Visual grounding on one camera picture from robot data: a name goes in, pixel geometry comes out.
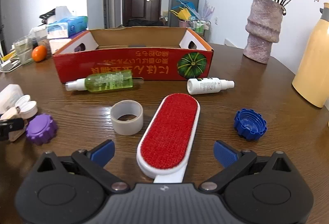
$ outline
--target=green liquid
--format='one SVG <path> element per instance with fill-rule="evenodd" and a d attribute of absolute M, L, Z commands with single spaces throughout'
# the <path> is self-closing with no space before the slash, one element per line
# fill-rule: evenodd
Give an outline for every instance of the green liquid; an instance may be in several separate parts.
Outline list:
<path fill-rule="evenodd" d="M 90 92 L 131 88 L 133 86 L 132 73 L 131 70 L 123 70 L 92 74 L 85 79 L 85 86 Z"/>

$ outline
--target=metal screw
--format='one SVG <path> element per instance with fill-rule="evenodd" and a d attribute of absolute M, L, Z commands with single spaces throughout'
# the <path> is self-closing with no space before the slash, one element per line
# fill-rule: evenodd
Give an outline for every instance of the metal screw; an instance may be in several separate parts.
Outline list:
<path fill-rule="evenodd" d="M 111 188 L 115 191 L 121 191 L 121 190 L 125 190 L 128 188 L 128 184 L 122 181 L 118 181 L 118 182 L 114 182 L 111 185 Z"/>
<path fill-rule="evenodd" d="M 203 190 L 216 190 L 217 189 L 217 184 L 215 182 L 204 182 L 201 184 L 201 188 Z"/>

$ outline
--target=clear plastic cup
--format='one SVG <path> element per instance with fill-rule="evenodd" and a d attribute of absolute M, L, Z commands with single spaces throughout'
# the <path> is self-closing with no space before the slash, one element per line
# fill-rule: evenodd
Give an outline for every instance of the clear plastic cup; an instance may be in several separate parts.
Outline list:
<path fill-rule="evenodd" d="M 24 36 L 14 42 L 14 48 L 21 64 L 27 64 L 32 61 L 32 39 Z"/>

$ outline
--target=green bottle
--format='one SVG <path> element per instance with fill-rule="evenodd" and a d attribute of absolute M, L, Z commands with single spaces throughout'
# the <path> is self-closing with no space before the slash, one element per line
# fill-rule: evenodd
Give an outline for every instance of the green bottle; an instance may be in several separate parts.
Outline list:
<path fill-rule="evenodd" d="M 131 70 L 111 73 L 96 73 L 87 76 L 87 78 L 78 79 L 65 84 L 67 91 L 88 90 L 90 92 L 131 88 L 132 86 L 133 78 Z"/>

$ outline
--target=green pumpkin picture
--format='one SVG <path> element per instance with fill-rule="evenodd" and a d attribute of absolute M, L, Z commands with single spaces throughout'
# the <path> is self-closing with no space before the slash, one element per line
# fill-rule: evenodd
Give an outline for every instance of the green pumpkin picture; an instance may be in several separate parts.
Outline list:
<path fill-rule="evenodd" d="M 177 63 L 180 76 L 190 79 L 199 77 L 206 69 L 207 58 L 199 52 L 185 54 Z"/>

